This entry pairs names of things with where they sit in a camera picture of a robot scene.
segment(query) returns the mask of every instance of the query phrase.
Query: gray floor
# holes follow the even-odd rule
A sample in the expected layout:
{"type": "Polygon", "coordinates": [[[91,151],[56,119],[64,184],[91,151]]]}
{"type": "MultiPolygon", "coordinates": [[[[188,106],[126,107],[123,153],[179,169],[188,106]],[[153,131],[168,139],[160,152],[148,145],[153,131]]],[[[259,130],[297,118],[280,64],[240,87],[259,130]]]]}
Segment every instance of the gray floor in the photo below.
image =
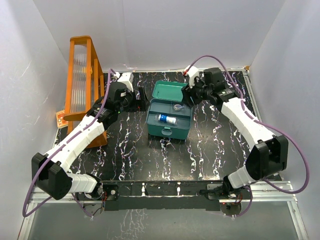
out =
{"type": "Polygon", "coordinates": [[[286,202],[253,202],[235,220],[219,214],[201,209],[121,210],[90,220],[75,203],[48,203],[36,212],[28,239],[298,239],[286,202]]]}

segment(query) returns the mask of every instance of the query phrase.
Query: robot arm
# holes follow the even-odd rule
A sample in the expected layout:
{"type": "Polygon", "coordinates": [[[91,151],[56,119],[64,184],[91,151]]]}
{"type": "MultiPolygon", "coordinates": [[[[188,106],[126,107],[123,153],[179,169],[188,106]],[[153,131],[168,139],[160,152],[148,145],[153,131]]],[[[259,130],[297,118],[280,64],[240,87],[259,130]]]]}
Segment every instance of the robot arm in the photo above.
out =
{"type": "Polygon", "coordinates": [[[243,99],[226,86],[219,68],[204,70],[202,78],[196,67],[193,66],[191,69],[191,74],[187,72],[185,76],[189,84],[182,88],[182,102],[193,107],[202,100],[210,101],[237,127],[250,149],[245,165],[225,176],[222,188],[216,189],[216,192],[230,195],[245,185],[286,169],[288,140],[283,135],[275,136],[266,127],[254,122],[255,118],[250,119],[246,115],[245,111],[253,116],[247,107],[242,109],[243,99]]]}
{"type": "Polygon", "coordinates": [[[110,84],[108,99],[103,110],[93,122],[102,107],[99,98],[87,112],[80,124],[58,145],[50,149],[44,155],[37,153],[32,158],[32,177],[34,177],[47,160],[57,150],[45,168],[41,171],[35,184],[54,199],[59,200],[67,193],[84,192],[92,198],[98,198],[102,192],[100,179],[91,174],[68,173],[71,165],[78,155],[108,127],[118,120],[121,112],[145,112],[149,105],[145,90],[139,87],[140,99],[136,98],[132,88],[132,73],[124,73],[117,82],[110,84]]]}

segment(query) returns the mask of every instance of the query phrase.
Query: wooden frame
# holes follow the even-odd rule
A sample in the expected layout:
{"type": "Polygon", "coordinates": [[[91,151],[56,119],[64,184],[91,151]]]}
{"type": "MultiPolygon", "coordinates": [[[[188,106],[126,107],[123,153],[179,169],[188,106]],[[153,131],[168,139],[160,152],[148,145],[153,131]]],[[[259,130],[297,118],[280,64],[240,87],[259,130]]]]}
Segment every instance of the wooden frame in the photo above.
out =
{"type": "MultiPolygon", "coordinates": [[[[79,124],[93,103],[105,93],[105,81],[90,36],[70,38],[68,76],[66,82],[64,120],[67,134],[79,124]]],[[[88,148],[107,144],[107,133],[96,137],[88,148]]]]}

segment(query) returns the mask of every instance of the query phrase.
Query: teal toolbox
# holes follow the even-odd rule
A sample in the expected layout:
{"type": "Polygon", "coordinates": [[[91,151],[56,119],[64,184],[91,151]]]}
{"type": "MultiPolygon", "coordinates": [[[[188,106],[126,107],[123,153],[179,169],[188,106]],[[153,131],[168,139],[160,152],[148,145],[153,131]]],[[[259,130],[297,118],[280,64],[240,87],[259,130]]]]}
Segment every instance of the teal toolbox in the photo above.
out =
{"type": "Polygon", "coordinates": [[[173,105],[181,104],[183,98],[181,88],[185,85],[185,83],[176,81],[157,81],[155,83],[153,99],[150,101],[146,116],[150,135],[181,140],[187,138],[191,126],[192,108],[185,106],[181,111],[175,111],[173,108],[173,105]],[[158,121],[156,119],[158,114],[175,117],[177,124],[158,121]]]}

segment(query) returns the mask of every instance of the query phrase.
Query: marble surface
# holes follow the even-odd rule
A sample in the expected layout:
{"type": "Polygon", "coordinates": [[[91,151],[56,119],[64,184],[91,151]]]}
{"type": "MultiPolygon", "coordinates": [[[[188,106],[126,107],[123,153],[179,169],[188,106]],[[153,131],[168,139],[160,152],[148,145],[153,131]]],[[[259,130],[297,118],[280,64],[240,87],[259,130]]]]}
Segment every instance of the marble surface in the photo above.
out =
{"type": "MultiPolygon", "coordinates": [[[[234,71],[231,75],[253,112],[243,72],[234,71]]],[[[133,86],[136,93],[138,86],[145,87],[151,100],[155,83],[160,80],[185,81],[181,72],[142,72],[134,73],[133,86]]],[[[206,101],[192,111],[186,140],[150,136],[146,112],[122,113],[107,131],[108,144],[83,151],[70,171],[91,173],[105,181],[192,181],[221,180],[242,167],[249,146],[232,122],[206,101]]],[[[66,136],[66,131],[67,128],[59,130],[56,143],[66,136]]]]}

